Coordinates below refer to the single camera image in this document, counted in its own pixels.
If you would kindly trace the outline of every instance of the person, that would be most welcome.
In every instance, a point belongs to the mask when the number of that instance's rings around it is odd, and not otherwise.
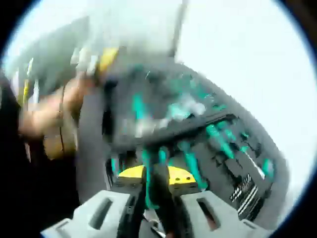
[[[78,73],[65,86],[41,100],[32,111],[18,104],[9,80],[0,73],[0,157],[2,174],[2,217],[6,228],[16,233],[39,234],[46,228],[41,206],[44,196],[37,186],[36,168],[27,158],[26,138],[41,138],[56,124],[64,110],[80,110],[84,95],[92,85]]]

